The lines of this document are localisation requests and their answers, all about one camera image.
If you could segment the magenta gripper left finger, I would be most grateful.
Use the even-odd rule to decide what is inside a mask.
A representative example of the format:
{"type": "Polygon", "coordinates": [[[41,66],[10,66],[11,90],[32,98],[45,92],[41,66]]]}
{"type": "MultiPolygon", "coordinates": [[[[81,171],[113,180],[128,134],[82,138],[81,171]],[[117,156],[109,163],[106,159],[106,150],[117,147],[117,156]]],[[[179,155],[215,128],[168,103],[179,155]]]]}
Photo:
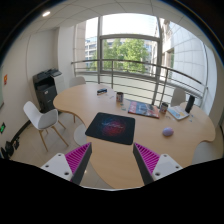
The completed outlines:
{"type": "Polygon", "coordinates": [[[92,145],[87,143],[67,154],[57,153],[42,166],[42,169],[79,185],[91,154],[92,145]]]}

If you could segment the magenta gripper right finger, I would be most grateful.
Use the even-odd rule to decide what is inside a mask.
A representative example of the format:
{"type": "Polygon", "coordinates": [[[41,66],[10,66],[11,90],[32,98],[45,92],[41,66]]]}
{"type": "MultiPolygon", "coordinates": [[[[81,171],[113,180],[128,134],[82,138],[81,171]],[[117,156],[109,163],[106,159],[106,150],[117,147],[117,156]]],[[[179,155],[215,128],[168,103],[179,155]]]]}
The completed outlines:
{"type": "Polygon", "coordinates": [[[133,145],[133,154],[145,185],[182,169],[168,154],[159,155],[138,143],[133,145]]]}

